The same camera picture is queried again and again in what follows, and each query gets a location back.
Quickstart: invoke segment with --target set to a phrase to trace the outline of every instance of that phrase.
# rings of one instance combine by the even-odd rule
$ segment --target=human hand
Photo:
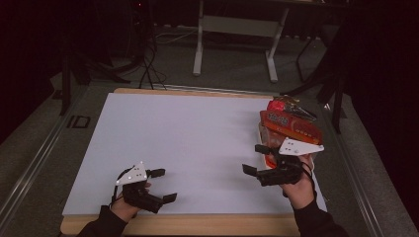
[[[309,166],[307,167],[303,165],[302,168],[305,169],[308,174],[311,174],[311,170],[313,169],[311,155],[306,154],[303,156],[298,156],[298,158],[301,162],[304,162]],[[304,208],[314,200],[314,191],[311,179],[305,173],[301,174],[300,180],[294,185],[284,184],[281,185],[281,188],[287,194],[294,209]]]
[[[149,188],[150,186],[150,183],[145,185],[146,188]],[[140,208],[126,203],[124,201],[123,194],[119,194],[117,200],[111,206],[111,211],[121,220],[128,223],[132,217],[140,211]]]

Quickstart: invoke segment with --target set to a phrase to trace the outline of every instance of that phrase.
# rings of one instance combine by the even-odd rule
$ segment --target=white tag
[[[314,145],[311,143],[293,140],[286,137],[283,144],[281,145],[280,154],[298,156],[319,152],[322,150],[324,150],[324,147],[322,145]]]
[[[117,180],[117,186],[141,182],[147,180],[144,164],[139,163],[132,167],[126,174]]]

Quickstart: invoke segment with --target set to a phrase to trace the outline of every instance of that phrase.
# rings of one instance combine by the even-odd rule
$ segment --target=arm sleeve
[[[120,237],[126,225],[106,205],[102,205],[99,218],[89,222],[77,237]]]
[[[302,237],[349,236],[342,226],[334,222],[330,213],[318,207],[315,200],[302,209],[295,209],[293,213]]]

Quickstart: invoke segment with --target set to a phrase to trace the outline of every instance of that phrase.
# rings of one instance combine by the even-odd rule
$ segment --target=table leg
[[[194,76],[201,75],[201,65],[203,63],[203,17],[204,17],[204,1],[200,1],[200,17],[198,19],[198,45],[195,52]]]
[[[289,10],[289,8],[284,9],[283,16],[281,17],[281,21],[278,23],[278,28],[274,35],[274,42],[272,44],[272,47],[270,50],[266,51],[266,61],[268,64],[269,77],[271,79],[271,82],[274,83],[278,82],[277,69],[275,68],[274,62],[274,54],[277,50],[278,42],[280,41],[281,33],[283,31]]]

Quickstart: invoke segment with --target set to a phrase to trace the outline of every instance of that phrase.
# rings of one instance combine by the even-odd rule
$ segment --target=white board
[[[111,201],[118,175],[140,161],[150,170],[166,169],[149,180],[152,195],[178,194],[159,214],[293,212],[279,186],[261,187],[242,172],[242,164],[265,169],[254,145],[268,102],[109,94],[63,215],[98,214]]]

